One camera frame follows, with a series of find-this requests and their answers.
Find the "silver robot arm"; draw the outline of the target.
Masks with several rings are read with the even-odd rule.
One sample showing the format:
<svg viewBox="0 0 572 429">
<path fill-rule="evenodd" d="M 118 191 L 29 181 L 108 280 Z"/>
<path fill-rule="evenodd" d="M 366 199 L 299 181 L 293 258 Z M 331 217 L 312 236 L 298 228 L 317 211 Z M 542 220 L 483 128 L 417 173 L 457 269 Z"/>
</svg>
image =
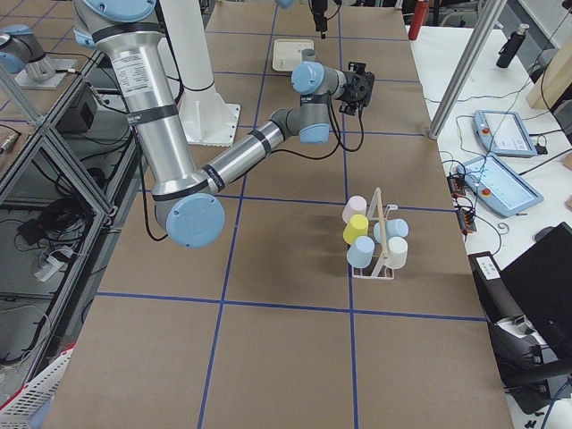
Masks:
<svg viewBox="0 0 572 429">
<path fill-rule="evenodd" d="M 331 1 L 275 1 L 278 6 L 278 29 L 292 34 L 315 34 L 326 39 L 332 16 Z"/>
<path fill-rule="evenodd" d="M 290 137 L 326 142 L 331 102 L 339 100 L 345 114 L 356 115 L 373 92 L 374 75 L 363 63 L 339 71 L 304 59 L 291 75 L 299 106 L 275 111 L 263 126 L 197 167 L 189 148 L 192 131 L 235 123 L 231 106 L 215 91 L 199 4 L 78 1 L 74 9 L 77 41 L 104 53 L 120 84 L 128 123 L 155 178 L 156 220 L 185 248 L 204 247 L 222 232 L 219 191 Z"/>
</svg>

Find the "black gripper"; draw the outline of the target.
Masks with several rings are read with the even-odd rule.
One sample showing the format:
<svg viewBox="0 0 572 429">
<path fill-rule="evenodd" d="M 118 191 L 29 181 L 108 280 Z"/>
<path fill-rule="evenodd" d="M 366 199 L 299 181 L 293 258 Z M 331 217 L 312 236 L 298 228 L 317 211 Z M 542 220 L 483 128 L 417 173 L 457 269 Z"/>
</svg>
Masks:
<svg viewBox="0 0 572 429">
<path fill-rule="evenodd" d="M 375 76 L 370 71 L 345 71 L 341 102 L 346 107 L 368 107 L 374 89 Z"/>
<path fill-rule="evenodd" d="M 326 12 L 328 9 L 328 0 L 310 0 L 310 12 L 312 14 L 315 30 L 319 31 L 320 39 L 326 39 L 325 31 L 328 30 Z"/>
</svg>

